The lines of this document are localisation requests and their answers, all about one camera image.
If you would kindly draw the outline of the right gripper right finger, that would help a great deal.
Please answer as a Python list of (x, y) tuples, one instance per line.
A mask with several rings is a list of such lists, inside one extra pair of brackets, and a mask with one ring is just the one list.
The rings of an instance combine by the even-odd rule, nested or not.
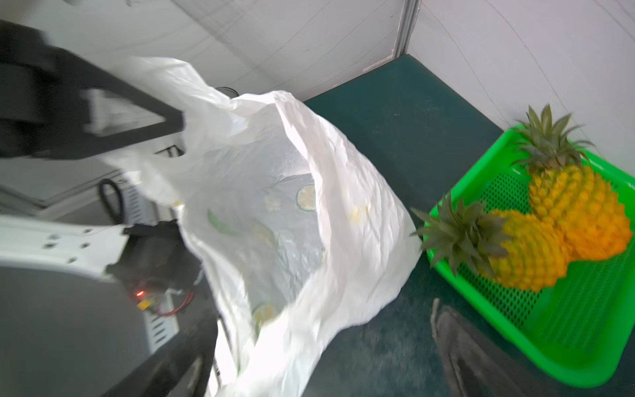
[(433, 300), (433, 340), (451, 396), (554, 396), (461, 314)]

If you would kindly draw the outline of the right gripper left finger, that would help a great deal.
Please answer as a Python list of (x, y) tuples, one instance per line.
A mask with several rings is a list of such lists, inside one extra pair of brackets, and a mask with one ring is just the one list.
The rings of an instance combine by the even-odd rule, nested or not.
[(1, 23), (1, 156), (82, 160), (184, 129), (182, 111), (41, 31)]

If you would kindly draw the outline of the green plastic basket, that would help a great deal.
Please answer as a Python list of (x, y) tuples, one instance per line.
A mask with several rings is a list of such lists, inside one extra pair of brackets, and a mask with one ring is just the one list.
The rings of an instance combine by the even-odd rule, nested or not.
[[(483, 201), (486, 208), (529, 212), (529, 174), (504, 132), (452, 188), (453, 200)], [(537, 293), (504, 288), (467, 266), (436, 271), (506, 340), (537, 367), (578, 388), (605, 384), (614, 374), (634, 328), (634, 245), (608, 261), (577, 261), (567, 277)]]

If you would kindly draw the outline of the yellow pineapple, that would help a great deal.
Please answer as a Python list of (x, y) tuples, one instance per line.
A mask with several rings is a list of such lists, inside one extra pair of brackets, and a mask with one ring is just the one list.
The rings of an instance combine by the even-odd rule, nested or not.
[(492, 282), (539, 292), (567, 275), (572, 249), (563, 234), (537, 216), (516, 210), (487, 211), (485, 204), (453, 203), (445, 195), (433, 216), (418, 208), (412, 213), (423, 225), (414, 233), (435, 267), (443, 262), (453, 275), (461, 266)]

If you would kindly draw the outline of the orange pineapple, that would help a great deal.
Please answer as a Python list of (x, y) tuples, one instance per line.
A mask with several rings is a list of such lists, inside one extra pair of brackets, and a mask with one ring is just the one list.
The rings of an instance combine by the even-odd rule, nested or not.
[(585, 150), (594, 144), (570, 139), (580, 126), (570, 125), (570, 113), (554, 119), (549, 104), (541, 112), (528, 107), (526, 116), (514, 129), (523, 136), (514, 147), (526, 155), (516, 162), (532, 177), (532, 211), (562, 232), (579, 260), (604, 261), (626, 251), (630, 220), (610, 182), (590, 166)]

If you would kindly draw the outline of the white plastic bag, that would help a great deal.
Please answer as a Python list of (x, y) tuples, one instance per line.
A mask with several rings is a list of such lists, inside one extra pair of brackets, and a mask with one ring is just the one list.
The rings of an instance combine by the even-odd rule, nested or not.
[(302, 395), (332, 339), (377, 316), (415, 268), (408, 210), (288, 92), (231, 99), (170, 58), (132, 58), (114, 74), (184, 114), (182, 156), (139, 144), (104, 160), (175, 210), (203, 263), (237, 366), (220, 395)]

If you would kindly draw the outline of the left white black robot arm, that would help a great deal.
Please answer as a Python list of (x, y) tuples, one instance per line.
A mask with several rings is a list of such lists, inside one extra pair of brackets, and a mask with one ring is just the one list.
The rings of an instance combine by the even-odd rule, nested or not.
[(180, 292), (190, 298), (202, 278), (200, 260), (176, 221), (156, 225), (73, 225), (1, 217), (1, 264), (120, 283), (136, 303)]

